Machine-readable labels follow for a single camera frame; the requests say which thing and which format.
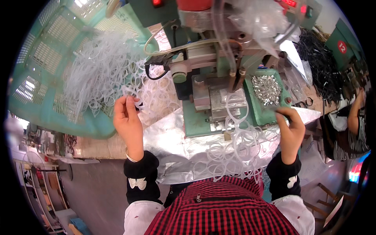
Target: white sleeve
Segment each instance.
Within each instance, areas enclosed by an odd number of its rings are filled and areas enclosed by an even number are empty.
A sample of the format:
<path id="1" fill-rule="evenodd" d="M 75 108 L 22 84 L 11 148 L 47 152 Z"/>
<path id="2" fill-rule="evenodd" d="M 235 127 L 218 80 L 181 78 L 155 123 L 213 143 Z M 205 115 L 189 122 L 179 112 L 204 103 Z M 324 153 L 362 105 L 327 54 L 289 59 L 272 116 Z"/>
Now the white sleeve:
<path id="1" fill-rule="evenodd" d="M 152 201 L 131 203 L 125 210 L 123 235 L 144 235 L 157 213 L 164 209 L 163 205 Z"/>
<path id="2" fill-rule="evenodd" d="M 271 202 L 294 226 L 300 235 L 315 234 L 315 217 L 297 195 L 287 195 Z"/>

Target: green tray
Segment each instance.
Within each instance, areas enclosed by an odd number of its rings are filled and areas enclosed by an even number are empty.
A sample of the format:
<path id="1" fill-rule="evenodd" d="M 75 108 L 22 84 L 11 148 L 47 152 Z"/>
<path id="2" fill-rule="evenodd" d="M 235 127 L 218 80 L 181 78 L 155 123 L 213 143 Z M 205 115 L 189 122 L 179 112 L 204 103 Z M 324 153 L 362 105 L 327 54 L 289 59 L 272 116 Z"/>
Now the green tray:
<path id="1" fill-rule="evenodd" d="M 291 107 L 291 103 L 286 102 L 287 97 L 291 97 L 290 93 L 283 87 L 283 83 L 281 78 L 279 77 L 279 73 L 275 69 L 258 69 L 253 74 L 247 73 L 245 83 L 248 88 L 249 96 L 252 102 L 252 108 L 253 108 L 253 114 L 255 116 L 255 121 L 258 126 L 262 126 L 265 124 L 275 123 L 276 116 L 273 111 L 269 109 L 265 109 L 262 107 L 260 100 L 256 97 L 255 92 L 253 91 L 253 85 L 252 85 L 252 76 L 272 76 L 274 75 L 278 85 L 281 87 L 282 92 L 280 96 L 280 106 L 281 107 Z"/>

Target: person's right hand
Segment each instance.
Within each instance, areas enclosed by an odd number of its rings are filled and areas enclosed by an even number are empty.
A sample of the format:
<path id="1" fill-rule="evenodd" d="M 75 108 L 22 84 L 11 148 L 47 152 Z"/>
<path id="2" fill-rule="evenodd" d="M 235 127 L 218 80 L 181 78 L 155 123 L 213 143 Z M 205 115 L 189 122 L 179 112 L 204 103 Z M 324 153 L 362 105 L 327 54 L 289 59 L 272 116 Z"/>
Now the person's right hand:
<path id="1" fill-rule="evenodd" d="M 128 156 L 135 161 L 144 157 L 143 128 L 138 118 L 135 101 L 138 98 L 123 96 L 115 101 L 114 127 L 128 147 Z"/>
<path id="2" fill-rule="evenodd" d="M 355 90 L 356 92 L 356 99 L 363 101 L 364 100 L 364 88 L 360 87 Z"/>
<path id="3" fill-rule="evenodd" d="M 284 116 L 289 120 L 290 127 L 287 126 Z M 304 138 L 305 126 L 295 109 L 287 107 L 277 108 L 276 118 L 281 133 L 280 148 L 282 162 L 290 165 L 296 160 L 296 155 Z"/>

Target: red plaid shirt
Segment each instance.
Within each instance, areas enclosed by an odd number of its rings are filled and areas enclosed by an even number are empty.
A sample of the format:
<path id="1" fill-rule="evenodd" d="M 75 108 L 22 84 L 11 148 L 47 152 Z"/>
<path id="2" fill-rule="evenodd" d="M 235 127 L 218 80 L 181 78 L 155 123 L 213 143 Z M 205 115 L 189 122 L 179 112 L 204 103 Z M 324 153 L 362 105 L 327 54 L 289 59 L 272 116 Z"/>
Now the red plaid shirt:
<path id="1" fill-rule="evenodd" d="M 145 234 L 298 234 L 260 194 L 254 179 L 194 182 L 155 216 Z"/>

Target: plastic basket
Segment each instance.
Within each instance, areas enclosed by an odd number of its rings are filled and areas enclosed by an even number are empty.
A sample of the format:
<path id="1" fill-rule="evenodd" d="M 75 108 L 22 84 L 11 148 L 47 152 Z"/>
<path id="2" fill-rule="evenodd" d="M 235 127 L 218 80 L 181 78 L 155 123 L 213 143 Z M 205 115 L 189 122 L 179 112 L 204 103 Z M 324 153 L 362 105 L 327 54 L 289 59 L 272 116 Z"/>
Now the plastic basket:
<path id="1" fill-rule="evenodd" d="M 91 232 L 87 225 L 80 219 L 74 218 L 71 219 L 71 223 L 80 231 L 83 235 L 91 235 Z"/>
<path id="2" fill-rule="evenodd" d="M 111 110 L 103 108 L 96 118 L 90 109 L 74 123 L 75 113 L 63 101 L 63 85 L 75 55 L 92 33 L 99 30 L 132 32 L 140 46 L 151 33 L 143 28 L 130 4 L 105 18 L 102 0 L 51 0 L 41 11 L 25 38 L 11 78 L 9 110 L 33 124 L 62 133 L 107 139 L 115 133 Z M 149 50 L 158 49 L 156 43 Z"/>

